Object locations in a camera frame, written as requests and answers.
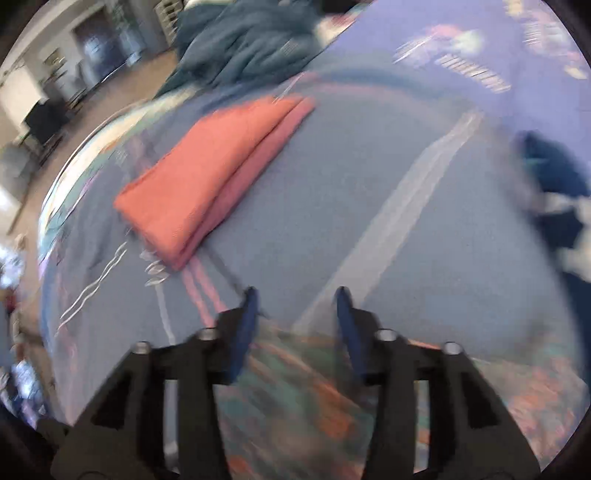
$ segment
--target fabric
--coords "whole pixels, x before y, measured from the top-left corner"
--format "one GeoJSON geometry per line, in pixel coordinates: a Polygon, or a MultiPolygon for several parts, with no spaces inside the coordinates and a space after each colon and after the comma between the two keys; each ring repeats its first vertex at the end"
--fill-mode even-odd
{"type": "Polygon", "coordinates": [[[63,222],[84,195],[88,185],[110,159],[124,161],[119,142],[141,132],[196,93],[185,87],[141,105],[105,125],[55,179],[41,208],[37,235],[37,261],[44,263],[63,222]]]}
{"type": "Polygon", "coordinates": [[[591,177],[591,68],[543,0],[375,0],[328,51],[417,69],[510,134],[568,146],[591,177]]]}
{"type": "Polygon", "coordinates": [[[187,264],[203,238],[227,217],[267,164],[277,156],[302,120],[313,109],[314,103],[310,99],[304,99],[298,103],[236,169],[234,175],[230,177],[216,196],[205,214],[203,222],[197,227],[173,263],[176,270],[180,270],[187,264]]]}
{"type": "Polygon", "coordinates": [[[198,242],[227,215],[310,112],[308,104],[287,136],[261,145],[301,102],[266,97],[201,119],[156,166],[121,191],[115,208],[164,261],[183,267],[198,242]],[[257,158],[249,161],[252,155],[257,158]],[[241,166],[242,174],[232,181],[241,166]]]}
{"type": "Polygon", "coordinates": [[[187,0],[184,3],[184,5],[185,5],[185,9],[187,9],[187,8],[194,7],[195,5],[198,5],[198,4],[206,4],[206,3],[210,3],[210,4],[229,4],[232,1],[233,0],[187,0]]]}
{"type": "Polygon", "coordinates": [[[577,161],[568,150],[536,132],[522,139],[525,166],[544,193],[535,217],[566,286],[586,351],[586,379],[591,379],[591,198],[577,161]]]}
{"type": "Polygon", "coordinates": [[[179,63],[157,96],[188,82],[201,87],[282,82],[320,53],[318,17],[303,2],[197,4],[179,15],[179,63]]]}
{"type": "MultiPolygon", "coordinates": [[[[358,479],[378,401],[360,387],[329,338],[298,338],[263,324],[249,368],[216,397],[224,447],[234,478],[358,479]]],[[[537,365],[474,360],[505,401],[540,465],[550,463],[581,415],[575,399],[585,384],[558,345],[534,348],[537,365]]],[[[417,382],[415,471],[426,468],[428,386],[417,382]]]]}
{"type": "Polygon", "coordinates": [[[345,14],[325,15],[315,29],[320,44],[323,47],[330,45],[355,22],[366,7],[367,4],[357,4],[345,14]]]}

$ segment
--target white stripe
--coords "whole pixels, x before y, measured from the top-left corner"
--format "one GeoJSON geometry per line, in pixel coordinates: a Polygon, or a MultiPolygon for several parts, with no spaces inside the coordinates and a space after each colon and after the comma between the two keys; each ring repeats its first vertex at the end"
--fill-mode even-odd
{"type": "Polygon", "coordinates": [[[91,286],[95,285],[95,289],[92,290],[86,297],[84,297],[84,299],[82,300],[82,302],[80,303],[80,306],[74,310],[74,312],[63,322],[60,323],[59,327],[56,330],[56,334],[53,336],[53,338],[57,337],[57,334],[60,333],[60,329],[66,325],[70,320],[72,320],[72,318],[74,318],[74,316],[76,315],[76,313],[78,313],[79,311],[81,311],[82,307],[84,306],[84,304],[86,303],[86,300],[88,300],[89,298],[91,298],[99,289],[101,282],[107,277],[107,275],[110,273],[111,270],[113,270],[113,267],[115,265],[117,265],[121,259],[123,258],[123,256],[127,253],[127,249],[123,250],[120,254],[119,257],[117,257],[117,254],[119,253],[119,250],[126,244],[127,242],[121,244],[119,246],[119,248],[117,249],[117,251],[115,252],[115,257],[113,257],[109,263],[107,263],[105,269],[103,270],[103,273],[100,275],[99,278],[97,278],[93,283],[91,283],[90,285],[88,285],[84,290],[82,290],[82,293],[80,293],[80,295],[78,296],[78,298],[76,299],[76,301],[72,304],[72,306],[70,308],[68,308],[64,313],[61,314],[61,318],[64,317],[64,315],[66,313],[68,313],[73,307],[74,305],[76,305],[76,303],[78,302],[78,300],[80,300],[82,294],[88,290],[89,288],[91,288],[91,286]]]}
{"type": "Polygon", "coordinates": [[[115,250],[115,255],[113,256],[113,258],[111,258],[107,264],[105,265],[102,273],[100,274],[99,278],[97,278],[93,283],[91,283],[90,285],[88,285],[84,290],[82,290],[80,292],[80,295],[78,295],[78,298],[76,300],[74,300],[74,303],[72,303],[72,305],[70,306],[70,308],[68,308],[64,313],[61,314],[60,318],[63,318],[66,316],[66,314],[72,309],[74,308],[74,305],[76,305],[76,303],[78,302],[78,300],[80,300],[80,298],[82,298],[82,295],[84,295],[85,291],[88,290],[89,288],[91,288],[93,285],[95,285],[96,283],[100,282],[100,279],[103,277],[103,275],[105,275],[106,270],[109,268],[109,266],[117,259],[117,257],[119,256],[119,250],[121,250],[125,245],[127,244],[127,242],[123,242],[120,246],[117,247],[117,250],[115,250]]]}
{"type": "Polygon", "coordinates": [[[158,308],[160,309],[160,318],[162,319],[162,326],[164,327],[164,331],[166,332],[166,336],[168,337],[168,343],[170,345],[175,345],[177,343],[177,339],[174,337],[173,329],[170,326],[170,318],[168,318],[168,310],[166,309],[166,302],[164,299],[164,291],[162,290],[162,285],[160,283],[154,285],[154,289],[156,290],[156,296],[158,297],[158,308]]]}
{"type": "Polygon", "coordinates": [[[297,81],[299,79],[301,79],[304,76],[305,72],[301,72],[299,73],[291,82],[290,84],[285,88],[285,90],[283,90],[283,93],[281,95],[279,95],[275,100],[273,100],[273,103],[277,103],[279,100],[281,100],[285,95],[287,95],[290,90],[294,87],[294,85],[297,83],[297,81]]]}
{"type": "Polygon", "coordinates": [[[397,58],[396,60],[394,60],[394,64],[398,63],[401,60],[404,60],[405,58],[407,58],[408,56],[410,56],[413,53],[413,51],[415,51],[416,49],[422,47],[423,45],[425,45],[425,43],[430,42],[432,39],[433,39],[433,35],[430,35],[430,36],[426,37],[425,39],[423,39],[423,41],[420,41],[415,46],[413,46],[411,49],[409,49],[406,52],[404,52],[404,54],[402,54],[399,58],[397,58]]]}
{"type": "Polygon", "coordinates": [[[476,132],[481,119],[481,113],[465,113],[447,135],[421,153],[339,269],[295,322],[293,332],[306,334],[314,320],[332,318],[332,298],[340,286],[349,287],[355,303],[363,303],[396,257],[453,157],[476,132]]]}

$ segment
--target blue bedspread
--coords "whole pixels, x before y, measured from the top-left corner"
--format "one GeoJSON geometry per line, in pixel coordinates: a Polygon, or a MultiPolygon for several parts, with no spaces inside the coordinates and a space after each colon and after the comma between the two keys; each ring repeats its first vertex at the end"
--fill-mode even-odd
{"type": "Polygon", "coordinates": [[[423,342],[457,340],[494,365],[517,414],[529,397],[511,378],[555,379],[553,404],[568,406],[524,419],[535,435],[562,425],[537,450],[551,458],[587,394],[558,278],[501,187],[498,167],[518,161],[506,136],[469,102],[383,59],[326,52],[291,92],[314,98],[314,114],[183,271],[166,269],[112,202],[203,115],[265,92],[219,89],[132,135],[66,219],[48,258],[41,325],[68,421],[132,343],[164,346],[214,325],[247,285],[283,329],[332,332],[342,282],[384,325],[423,342]]]}
{"type": "Polygon", "coordinates": [[[420,69],[510,133],[567,145],[591,176],[591,69],[541,0],[376,0],[330,50],[420,69]]]}

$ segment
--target floor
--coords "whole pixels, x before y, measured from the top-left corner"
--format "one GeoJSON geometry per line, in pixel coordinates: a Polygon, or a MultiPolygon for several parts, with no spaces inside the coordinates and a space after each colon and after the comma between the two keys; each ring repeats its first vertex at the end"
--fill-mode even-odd
{"type": "MultiPolygon", "coordinates": [[[[53,152],[34,180],[9,238],[9,240],[14,239],[20,233],[27,236],[27,264],[21,282],[21,291],[24,297],[23,324],[28,330],[38,331],[37,290],[39,282],[35,260],[37,257],[37,220],[41,204],[51,184],[76,147],[96,127],[123,107],[152,98],[175,66],[176,57],[172,51],[169,51],[152,60],[121,69],[111,76],[85,101],[74,121],[67,127],[66,138],[53,152]]],[[[49,390],[49,395],[53,397],[51,388],[53,376],[47,352],[41,346],[28,346],[27,356],[38,369],[44,385],[49,390]]]]}

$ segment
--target dark blue cloth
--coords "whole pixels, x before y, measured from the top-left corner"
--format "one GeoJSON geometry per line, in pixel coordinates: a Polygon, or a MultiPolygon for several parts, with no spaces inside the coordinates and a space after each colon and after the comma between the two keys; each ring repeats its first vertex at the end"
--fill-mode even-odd
{"type": "Polygon", "coordinates": [[[591,283],[577,272],[564,269],[560,261],[563,249],[577,248],[577,240],[589,227],[580,218],[577,204],[588,198],[589,188],[577,163],[560,144],[545,140],[538,133],[528,132],[522,138],[522,154],[528,171],[544,193],[561,194],[577,202],[557,213],[536,217],[544,242],[552,253],[569,297],[570,307],[579,322],[585,354],[585,380],[591,380],[591,283]]]}
{"type": "Polygon", "coordinates": [[[279,83],[320,53],[315,10],[305,2],[238,0],[198,4],[179,19],[179,63],[157,96],[188,82],[201,87],[256,80],[279,83]]]}

